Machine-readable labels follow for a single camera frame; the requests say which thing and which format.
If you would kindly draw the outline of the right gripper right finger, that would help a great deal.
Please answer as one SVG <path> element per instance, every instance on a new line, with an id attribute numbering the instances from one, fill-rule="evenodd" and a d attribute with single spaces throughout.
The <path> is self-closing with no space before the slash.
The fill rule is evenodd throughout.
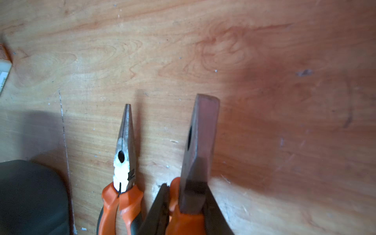
<path id="1" fill-rule="evenodd" d="M 234 235 L 234 232 L 222 214 L 211 190 L 206 188 L 206 201 L 203 206 L 205 231 L 207 235 Z"/>

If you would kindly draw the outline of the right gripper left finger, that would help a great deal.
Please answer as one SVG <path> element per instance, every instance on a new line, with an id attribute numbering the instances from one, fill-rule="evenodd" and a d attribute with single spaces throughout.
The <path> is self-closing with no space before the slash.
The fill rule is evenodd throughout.
<path id="1" fill-rule="evenodd" d="M 169 194 L 170 187 L 162 184 L 137 235 L 165 235 L 169 224 Z"/>

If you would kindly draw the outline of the small orange needle-nose pliers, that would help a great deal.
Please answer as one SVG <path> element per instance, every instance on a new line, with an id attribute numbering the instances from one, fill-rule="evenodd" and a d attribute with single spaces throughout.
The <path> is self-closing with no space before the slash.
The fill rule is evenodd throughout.
<path id="1" fill-rule="evenodd" d="M 98 219 L 97 234 L 115 235 L 116 217 L 119 212 L 127 233 L 135 235 L 143 222 L 144 193 L 136 183 L 137 156 L 130 104 L 126 104 L 124 108 L 113 163 L 113 181 L 101 194 L 103 207 Z"/>

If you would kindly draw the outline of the orange combination pliers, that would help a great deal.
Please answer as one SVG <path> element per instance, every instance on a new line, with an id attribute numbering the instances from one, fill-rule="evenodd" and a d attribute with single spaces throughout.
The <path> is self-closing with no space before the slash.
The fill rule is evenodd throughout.
<path id="1" fill-rule="evenodd" d="M 171 183 L 179 189 L 171 193 L 174 209 L 167 235 L 204 235 L 203 208 L 211 172 L 220 100 L 198 94 L 186 143 L 180 178 Z"/>

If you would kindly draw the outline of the blue plastic storage box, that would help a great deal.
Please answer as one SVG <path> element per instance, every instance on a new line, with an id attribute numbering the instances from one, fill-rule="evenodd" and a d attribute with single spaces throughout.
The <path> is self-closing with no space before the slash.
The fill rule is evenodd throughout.
<path id="1" fill-rule="evenodd" d="M 24 160 L 1 163 L 1 234 L 70 234 L 69 197 L 53 169 Z"/>

